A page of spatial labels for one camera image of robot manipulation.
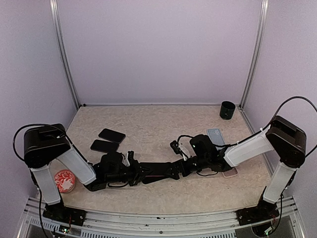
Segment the red and white round container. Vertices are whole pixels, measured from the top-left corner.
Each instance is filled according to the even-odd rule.
[[[54,180],[59,192],[67,193],[75,187],[75,174],[70,170],[59,171]]]

